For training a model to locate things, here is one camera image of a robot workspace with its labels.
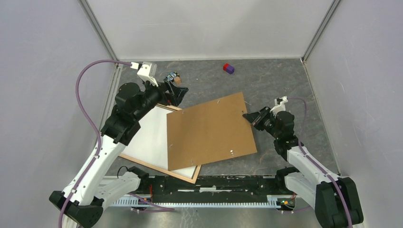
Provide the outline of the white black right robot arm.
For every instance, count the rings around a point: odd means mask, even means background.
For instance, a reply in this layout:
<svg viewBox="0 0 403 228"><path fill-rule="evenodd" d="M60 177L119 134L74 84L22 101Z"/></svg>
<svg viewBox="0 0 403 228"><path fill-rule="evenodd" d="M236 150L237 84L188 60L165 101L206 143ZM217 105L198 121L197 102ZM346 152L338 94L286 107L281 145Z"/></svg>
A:
<svg viewBox="0 0 403 228"><path fill-rule="evenodd" d="M269 107L242 115L252 127L274 138L275 151L290 168L276 173L277 192L301 197L314 211L323 228L351 228L363 223L364 215L355 182L331 172L310 154L294 133L294 115L274 114Z"/></svg>

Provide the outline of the brown cardboard backing board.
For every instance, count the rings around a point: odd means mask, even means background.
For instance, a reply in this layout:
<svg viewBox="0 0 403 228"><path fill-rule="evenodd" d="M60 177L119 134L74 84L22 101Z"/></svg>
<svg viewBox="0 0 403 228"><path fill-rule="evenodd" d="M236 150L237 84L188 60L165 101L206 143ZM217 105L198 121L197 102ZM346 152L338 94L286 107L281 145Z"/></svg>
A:
<svg viewBox="0 0 403 228"><path fill-rule="evenodd" d="M168 170L257 152L242 92L167 115Z"/></svg>

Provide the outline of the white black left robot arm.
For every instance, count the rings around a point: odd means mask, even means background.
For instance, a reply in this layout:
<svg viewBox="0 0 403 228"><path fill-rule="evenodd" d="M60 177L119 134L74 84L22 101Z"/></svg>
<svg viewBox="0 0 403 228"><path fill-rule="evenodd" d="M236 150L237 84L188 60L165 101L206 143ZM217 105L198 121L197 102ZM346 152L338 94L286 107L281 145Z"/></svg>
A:
<svg viewBox="0 0 403 228"><path fill-rule="evenodd" d="M136 83L120 86L111 115L101 130L95 129L94 150L73 180L62 191L51 193L49 201L60 210L58 227L91 228L104 210L124 195L149 189L149 180L133 171L99 186L113 161L140 130L140 120L157 105L178 106L189 91L171 81L155 85L147 81L144 86L144 91Z"/></svg>

